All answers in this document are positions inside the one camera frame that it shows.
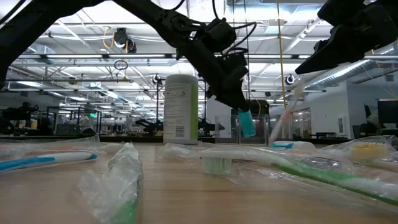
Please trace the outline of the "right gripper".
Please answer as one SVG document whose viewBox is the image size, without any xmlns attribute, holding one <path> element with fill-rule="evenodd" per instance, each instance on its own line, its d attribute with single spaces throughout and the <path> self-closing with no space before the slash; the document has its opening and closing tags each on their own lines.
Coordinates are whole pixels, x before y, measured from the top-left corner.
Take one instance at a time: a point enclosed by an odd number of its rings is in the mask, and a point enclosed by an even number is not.
<svg viewBox="0 0 398 224">
<path fill-rule="evenodd" d="M 395 41 L 397 5 L 369 4 L 332 28 L 330 34 L 329 39 L 315 44 L 315 53 L 295 69 L 296 74 L 327 70 L 341 63 L 357 61 L 366 52 Z"/>
</svg>

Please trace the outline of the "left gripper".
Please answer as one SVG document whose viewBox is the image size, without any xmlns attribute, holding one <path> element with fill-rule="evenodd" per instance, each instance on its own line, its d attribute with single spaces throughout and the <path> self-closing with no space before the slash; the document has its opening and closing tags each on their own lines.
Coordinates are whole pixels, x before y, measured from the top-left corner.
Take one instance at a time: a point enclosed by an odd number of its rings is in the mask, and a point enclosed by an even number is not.
<svg viewBox="0 0 398 224">
<path fill-rule="evenodd" d="M 242 92 L 243 81 L 230 77 L 231 72 L 223 57 L 216 57 L 199 40 L 178 39 L 177 50 L 209 84 L 208 99 L 214 96 L 216 101 L 236 110 L 249 109 L 249 104 Z"/>
</svg>

